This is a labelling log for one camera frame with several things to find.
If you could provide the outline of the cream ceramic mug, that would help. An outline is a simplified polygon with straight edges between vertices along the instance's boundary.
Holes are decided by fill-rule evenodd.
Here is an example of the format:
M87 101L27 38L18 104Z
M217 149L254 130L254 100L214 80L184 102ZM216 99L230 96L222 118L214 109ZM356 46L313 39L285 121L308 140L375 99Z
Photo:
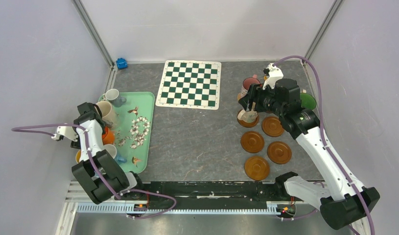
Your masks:
M255 111L245 111L241 109L237 114L237 120L244 123L253 123L257 120L258 113Z

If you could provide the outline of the pink ghost pattern mug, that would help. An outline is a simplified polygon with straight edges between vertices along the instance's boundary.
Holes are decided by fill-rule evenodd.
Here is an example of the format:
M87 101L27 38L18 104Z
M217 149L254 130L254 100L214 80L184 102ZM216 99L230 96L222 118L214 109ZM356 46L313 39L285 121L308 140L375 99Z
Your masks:
M255 84L260 84L257 74L254 74L252 77L248 77L243 80L239 94L241 94L241 96L244 97L247 94L250 86Z

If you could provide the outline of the brown wooden ridged coaster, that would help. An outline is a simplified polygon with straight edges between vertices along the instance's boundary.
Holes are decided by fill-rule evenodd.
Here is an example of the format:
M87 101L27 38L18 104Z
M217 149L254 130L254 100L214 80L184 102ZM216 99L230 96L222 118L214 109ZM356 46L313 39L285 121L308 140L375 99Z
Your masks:
M258 124L259 117L257 117L253 122L245 122L245 121L240 120L240 119L237 119L237 122L243 127L251 128L251 127L254 127L254 126L256 126Z
M255 181L261 181L268 177L270 166L266 159L261 156L249 157L244 163L246 175Z
M291 160L292 150L286 143L275 141L269 144L267 155L272 162L282 165Z
M284 133L284 129L278 117L266 117L262 121L263 132L270 137L279 137Z

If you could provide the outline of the green interior cartoon mug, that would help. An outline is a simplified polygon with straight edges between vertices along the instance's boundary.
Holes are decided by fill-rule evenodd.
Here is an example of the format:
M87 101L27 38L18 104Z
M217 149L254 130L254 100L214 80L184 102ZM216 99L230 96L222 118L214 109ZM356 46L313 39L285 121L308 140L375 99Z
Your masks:
M304 109L314 110L317 107L316 99L307 92L300 93L301 107Z

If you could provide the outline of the grey white mug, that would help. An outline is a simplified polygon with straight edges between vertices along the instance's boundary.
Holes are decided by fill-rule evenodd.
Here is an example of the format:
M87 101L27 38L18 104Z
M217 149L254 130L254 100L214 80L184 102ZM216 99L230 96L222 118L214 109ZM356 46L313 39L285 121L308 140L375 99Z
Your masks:
M110 102L114 107L121 107L127 102L117 89L109 89L101 96L101 100Z

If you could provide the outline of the yellow interior mug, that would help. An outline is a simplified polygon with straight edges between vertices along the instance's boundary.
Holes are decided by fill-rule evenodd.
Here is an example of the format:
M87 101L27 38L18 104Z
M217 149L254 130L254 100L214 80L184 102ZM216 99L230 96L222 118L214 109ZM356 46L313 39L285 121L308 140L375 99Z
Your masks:
M76 163L80 162L80 158L81 158L81 150L78 150L76 155L75 155L75 161Z

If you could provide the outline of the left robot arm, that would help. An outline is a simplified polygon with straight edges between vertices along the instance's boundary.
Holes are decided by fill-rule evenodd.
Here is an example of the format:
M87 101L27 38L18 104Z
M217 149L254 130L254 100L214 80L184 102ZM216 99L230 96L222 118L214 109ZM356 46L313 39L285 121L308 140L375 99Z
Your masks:
M126 191L133 199L145 195L145 185L134 172L125 173L104 147L102 135L106 124L96 104L84 102L77 106L80 116L73 121L78 134L81 156L72 174L88 197L100 204L112 196L120 198Z

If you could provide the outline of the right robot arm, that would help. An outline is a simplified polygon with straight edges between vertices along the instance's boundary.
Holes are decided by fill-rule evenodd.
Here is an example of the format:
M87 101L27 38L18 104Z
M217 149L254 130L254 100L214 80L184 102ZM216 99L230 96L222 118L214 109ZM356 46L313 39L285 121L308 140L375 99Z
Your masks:
M245 111L275 114L282 128L312 159L327 184L327 188L322 188L294 172L285 173L276 178L274 192L279 199L290 196L302 199L319 210L335 230L370 216L380 199L379 192L375 187L365 187L345 165L317 115L302 106L297 81L283 78L273 87L252 84L238 102Z

